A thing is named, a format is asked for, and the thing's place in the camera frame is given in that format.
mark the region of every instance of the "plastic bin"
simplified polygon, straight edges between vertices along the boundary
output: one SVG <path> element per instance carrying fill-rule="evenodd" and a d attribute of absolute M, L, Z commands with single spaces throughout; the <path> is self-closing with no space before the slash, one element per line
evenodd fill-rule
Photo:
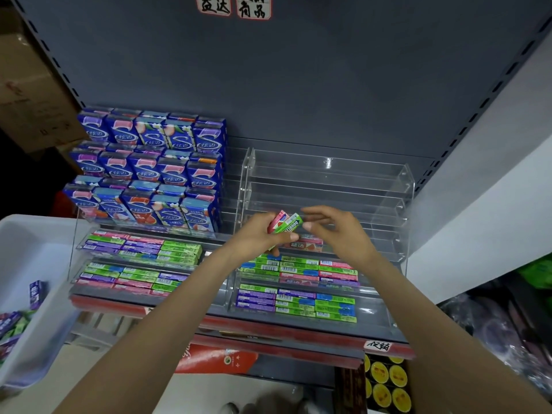
<path fill-rule="evenodd" d="M 0 386 L 26 388 L 42 379 L 71 331 L 79 311 L 68 299 L 67 281 L 75 220 L 10 215 L 0 221 L 0 313 L 29 307 L 29 285 L 49 284 L 49 293 L 0 368 Z"/>

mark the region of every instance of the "right hand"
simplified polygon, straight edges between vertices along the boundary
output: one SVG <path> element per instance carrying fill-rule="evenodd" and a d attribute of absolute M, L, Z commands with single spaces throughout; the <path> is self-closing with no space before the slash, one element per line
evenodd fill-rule
<path fill-rule="evenodd" d="M 303 228 L 331 245 L 337 257 L 354 267 L 363 267 L 379 253 L 362 229 L 361 223 L 350 212 L 330 206 L 311 206 L 301 209 L 305 213 Z M 333 223 L 334 230 L 322 225 Z"/>

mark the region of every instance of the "white wall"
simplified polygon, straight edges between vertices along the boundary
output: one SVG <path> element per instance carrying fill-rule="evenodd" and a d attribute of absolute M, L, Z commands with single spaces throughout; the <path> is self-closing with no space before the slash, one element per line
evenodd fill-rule
<path fill-rule="evenodd" d="M 411 206 L 408 278 L 440 302 L 552 252 L 552 34 Z"/>

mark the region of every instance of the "handwritten sign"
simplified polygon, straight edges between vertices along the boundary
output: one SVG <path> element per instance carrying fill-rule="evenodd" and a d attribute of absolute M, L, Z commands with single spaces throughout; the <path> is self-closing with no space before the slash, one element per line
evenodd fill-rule
<path fill-rule="evenodd" d="M 392 343 L 381 340 L 368 340 L 364 343 L 364 348 L 366 350 L 377 350 L 379 352 L 388 352 L 391 348 Z"/>
<path fill-rule="evenodd" d="M 240 19 L 268 20 L 272 17 L 272 0 L 236 0 Z"/>
<path fill-rule="evenodd" d="M 204 14 L 228 17 L 232 14 L 230 0 L 196 0 L 198 10 Z"/>

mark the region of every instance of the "gray back panel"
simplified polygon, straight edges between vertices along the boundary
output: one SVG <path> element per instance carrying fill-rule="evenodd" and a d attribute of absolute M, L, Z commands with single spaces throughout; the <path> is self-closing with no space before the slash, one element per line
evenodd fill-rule
<path fill-rule="evenodd" d="M 272 19 L 253 21 L 201 14 L 195 0 L 17 1 L 84 104 L 195 111 L 227 117 L 238 137 L 431 158 L 552 7 L 273 0 Z"/>

